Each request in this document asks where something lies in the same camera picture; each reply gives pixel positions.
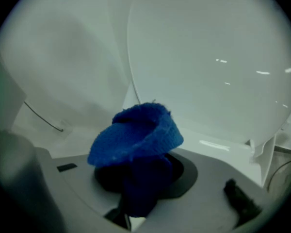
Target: floor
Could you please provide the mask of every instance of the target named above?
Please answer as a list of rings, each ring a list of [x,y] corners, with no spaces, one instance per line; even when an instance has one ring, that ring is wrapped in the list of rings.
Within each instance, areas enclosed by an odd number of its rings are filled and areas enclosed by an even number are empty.
[[[264,189],[268,190],[274,200],[282,198],[289,192],[291,189],[291,150],[275,147]]]

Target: folded fabric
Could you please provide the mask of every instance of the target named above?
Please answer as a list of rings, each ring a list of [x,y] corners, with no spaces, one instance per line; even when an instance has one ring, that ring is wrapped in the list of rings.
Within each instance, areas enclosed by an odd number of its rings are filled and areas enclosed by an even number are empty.
[[[165,154],[182,142],[183,137],[163,105],[135,105],[115,115],[112,125],[98,135],[88,163],[121,170],[117,185],[125,213],[146,217],[159,193],[172,182],[172,165]],[[102,182],[105,187],[112,187],[108,181]]]

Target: white curved panel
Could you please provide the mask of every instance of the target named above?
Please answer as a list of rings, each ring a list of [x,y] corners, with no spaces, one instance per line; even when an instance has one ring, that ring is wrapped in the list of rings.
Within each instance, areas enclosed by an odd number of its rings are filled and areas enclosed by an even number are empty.
[[[128,50],[140,102],[180,127],[258,146],[291,112],[291,26],[273,0],[134,0]]]

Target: black wire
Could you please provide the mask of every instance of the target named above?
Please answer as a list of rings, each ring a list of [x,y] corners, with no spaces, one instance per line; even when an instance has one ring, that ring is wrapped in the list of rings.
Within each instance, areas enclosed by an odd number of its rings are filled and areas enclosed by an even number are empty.
[[[63,132],[64,130],[63,129],[59,129],[55,126],[53,126],[52,124],[50,124],[48,121],[46,121],[43,117],[41,117],[36,111],[33,110],[33,108],[31,108],[25,101],[24,101],[24,104],[27,105],[27,107],[33,112],[35,113],[39,118],[41,118],[43,121],[45,121],[49,126],[53,127],[54,129],[60,131],[60,132]]]
[[[269,192],[270,191],[270,186],[271,186],[271,182],[272,182],[272,179],[273,179],[273,177],[275,176],[275,174],[283,167],[283,166],[285,166],[285,165],[287,165],[287,164],[289,164],[289,163],[291,163],[291,160],[290,161],[288,161],[288,162],[286,162],[285,164],[282,164],[279,168],[277,168],[276,169],[276,171],[273,173],[273,175],[271,176],[271,179],[270,179],[270,181],[268,182],[268,186],[267,186],[267,191]]]

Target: blue towel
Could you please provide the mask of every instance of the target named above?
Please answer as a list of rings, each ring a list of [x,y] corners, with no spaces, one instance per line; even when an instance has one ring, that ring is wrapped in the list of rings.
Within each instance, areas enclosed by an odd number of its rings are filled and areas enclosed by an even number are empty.
[[[158,194],[171,183],[165,154],[183,142],[170,112],[159,103],[135,105],[115,115],[95,139],[88,163],[96,167],[127,166],[122,195],[129,216],[146,216]]]

